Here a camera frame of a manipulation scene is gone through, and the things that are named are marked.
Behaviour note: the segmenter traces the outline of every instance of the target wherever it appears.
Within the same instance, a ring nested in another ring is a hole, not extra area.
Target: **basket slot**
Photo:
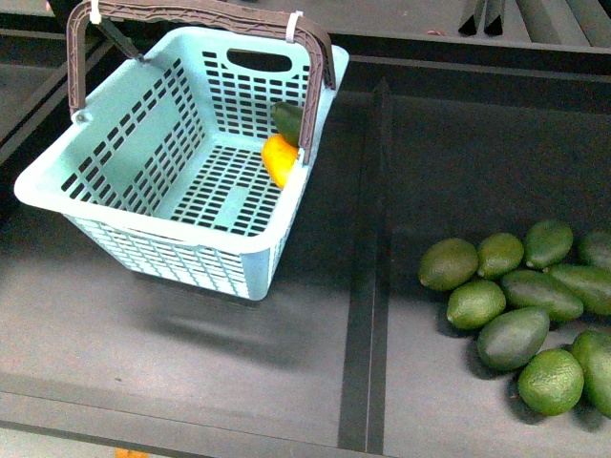
[[[258,149],[216,145],[171,219],[252,237],[265,230],[279,197]]]
[[[275,73],[265,75],[231,65],[224,52],[201,52],[219,130],[266,139],[277,134],[270,106],[278,101],[303,106],[309,66],[298,66],[289,84]]]
[[[239,255],[207,247],[181,247],[175,240],[152,240],[144,234],[126,234],[87,219],[70,220],[131,270],[248,297]]]
[[[125,170],[134,169],[134,162],[142,156],[142,145],[149,143],[142,141],[144,137],[150,138],[147,135],[147,129],[151,132],[150,127],[146,124],[155,125],[157,116],[170,115],[162,106],[168,108],[167,103],[174,105],[172,111],[178,121],[145,163],[136,167],[132,177],[124,183],[119,182]],[[151,216],[205,136],[181,59],[176,59],[150,88],[143,91],[141,98],[117,118],[118,123],[82,160],[79,174],[71,174],[61,189],[74,199]]]

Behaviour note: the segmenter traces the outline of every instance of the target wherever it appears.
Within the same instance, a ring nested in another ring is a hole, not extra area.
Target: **gray display tray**
[[[388,92],[355,92],[378,74]],[[136,276],[22,206],[0,237],[0,426],[169,456],[608,455],[609,420],[587,404],[530,412],[415,272],[445,237],[523,236],[549,217],[578,236],[610,227],[610,86],[353,62],[254,307]],[[587,324],[611,329],[581,320],[546,347]]]

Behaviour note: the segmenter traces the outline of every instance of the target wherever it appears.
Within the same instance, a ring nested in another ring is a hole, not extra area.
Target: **brown plastic handle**
[[[91,1],[77,5],[70,15],[68,39],[68,97],[71,115],[85,108],[85,30],[92,10]],[[105,18],[101,29],[119,45],[130,58],[138,57],[137,49],[112,26],[107,18],[134,19],[143,22],[173,21],[220,27],[235,33],[284,39],[290,14],[279,11],[257,10],[231,5],[217,0],[163,0],[151,4],[150,0],[99,1],[99,11]],[[294,41],[301,44],[310,58],[309,77],[305,93],[304,117],[299,144],[305,150],[304,164],[309,153],[316,125],[316,114],[323,80],[330,89],[336,89],[331,41],[316,23],[300,16]]]

